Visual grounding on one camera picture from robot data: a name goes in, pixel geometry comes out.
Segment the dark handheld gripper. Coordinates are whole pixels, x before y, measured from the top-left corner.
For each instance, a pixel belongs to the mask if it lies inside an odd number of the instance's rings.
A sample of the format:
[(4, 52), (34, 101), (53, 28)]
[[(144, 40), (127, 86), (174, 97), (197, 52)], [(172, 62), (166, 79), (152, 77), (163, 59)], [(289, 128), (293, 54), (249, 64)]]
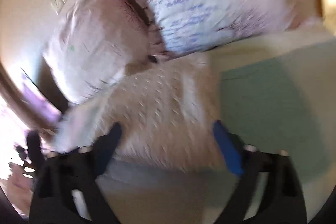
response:
[(27, 133), (26, 145), (26, 149), (20, 145), (16, 145), (15, 150), (21, 161), (24, 162), (23, 166), (34, 169), (34, 175), (37, 177), (45, 163), (45, 156), (42, 153), (41, 138), (38, 131), (31, 130)]

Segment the beige striped knit garment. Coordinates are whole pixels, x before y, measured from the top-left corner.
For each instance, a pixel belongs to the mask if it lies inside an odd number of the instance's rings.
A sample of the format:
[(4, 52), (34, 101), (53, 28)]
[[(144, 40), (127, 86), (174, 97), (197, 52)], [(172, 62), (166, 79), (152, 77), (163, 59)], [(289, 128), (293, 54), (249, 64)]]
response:
[(207, 52), (155, 64), (69, 109), (54, 147), (68, 152), (91, 145), (118, 122), (117, 160), (184, 171), (221, 168), (212, 134), (218, 91), (218, 70)]

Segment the pale green bed sheet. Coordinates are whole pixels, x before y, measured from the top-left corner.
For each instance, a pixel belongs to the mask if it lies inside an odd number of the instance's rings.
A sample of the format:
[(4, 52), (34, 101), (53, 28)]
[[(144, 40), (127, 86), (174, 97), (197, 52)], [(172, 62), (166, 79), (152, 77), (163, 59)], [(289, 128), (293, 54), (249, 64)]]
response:
[(263, 35), (209, 56), (221, 120), (262, 151), (289, 153), (312, 219), (335, 187), (335, 36), (323, 27)]

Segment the dark wooden window frame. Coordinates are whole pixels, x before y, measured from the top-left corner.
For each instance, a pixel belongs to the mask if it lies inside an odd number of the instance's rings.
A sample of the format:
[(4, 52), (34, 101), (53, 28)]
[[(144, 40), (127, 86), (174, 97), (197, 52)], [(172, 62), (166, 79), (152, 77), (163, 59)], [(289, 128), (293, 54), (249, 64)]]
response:
[(24, 71), (21, 71), (19, 83), (21, 86), (16, 86), (1, 66), (1, 97), (29, 128), (50, 131), (53, 135), (62, 112), (40, 92)]

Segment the pink floral left pillow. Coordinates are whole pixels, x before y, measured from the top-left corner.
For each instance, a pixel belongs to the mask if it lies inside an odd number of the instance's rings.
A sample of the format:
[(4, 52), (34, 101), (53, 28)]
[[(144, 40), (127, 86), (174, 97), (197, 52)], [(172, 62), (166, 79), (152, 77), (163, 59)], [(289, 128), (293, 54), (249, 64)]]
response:
[(134, 0), (78, 0), (55, 28), (43, 57), (66, 100), (81, 104), (171, 55)]

